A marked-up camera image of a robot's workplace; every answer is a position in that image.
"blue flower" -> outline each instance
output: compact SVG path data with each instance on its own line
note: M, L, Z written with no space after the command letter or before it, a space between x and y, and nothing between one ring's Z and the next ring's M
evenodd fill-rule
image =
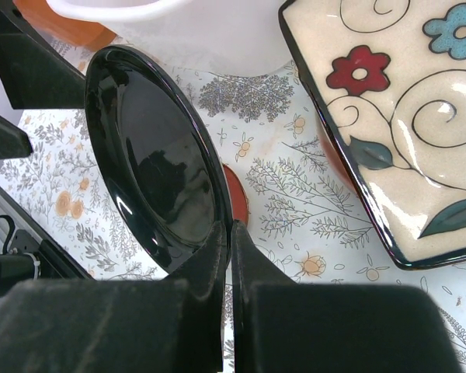
M423 32L432 37L429 49L433 53L447 52L454 60L466 59L466 2L449 9L445 18L431 19Z

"red flower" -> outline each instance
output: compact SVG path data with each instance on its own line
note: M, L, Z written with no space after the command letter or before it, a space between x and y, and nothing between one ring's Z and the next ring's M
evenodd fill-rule
M366 91L386 90L390 81L383 70L390 63L385 53L371 53L367 45L354 47L347 57L332 62L333 72L326 78L330 88L345 88L350 96L360 96Z

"table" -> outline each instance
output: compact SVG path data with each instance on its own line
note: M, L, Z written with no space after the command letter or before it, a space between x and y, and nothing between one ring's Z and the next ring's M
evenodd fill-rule
M59 41L54 47L86 70L91 52ZM222 162L242 181L257 247L296 282L422 288L438 304L466 371L466 263L414 272L395 267L361 203L329 168L316 137L315 109L294 63L257 78L164 68L197 108ZM217 88L242 101L219 101ZM94 278L163 278L110 199L83 110L26 110L19 127L34 153L5 161L0 185ZM231 372L229 275L224 314L224 366Z

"floral ceramic dish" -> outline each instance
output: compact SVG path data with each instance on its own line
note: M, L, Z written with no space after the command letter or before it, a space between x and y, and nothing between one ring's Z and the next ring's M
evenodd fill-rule
M466 260L466 2L290 0L280 24L392 259Z

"white plastic container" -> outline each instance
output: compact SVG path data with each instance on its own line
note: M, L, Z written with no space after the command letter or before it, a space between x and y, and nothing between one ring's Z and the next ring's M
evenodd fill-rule
M102 23L164 64L255 76L286 64L284 0L47 0L58 14Z

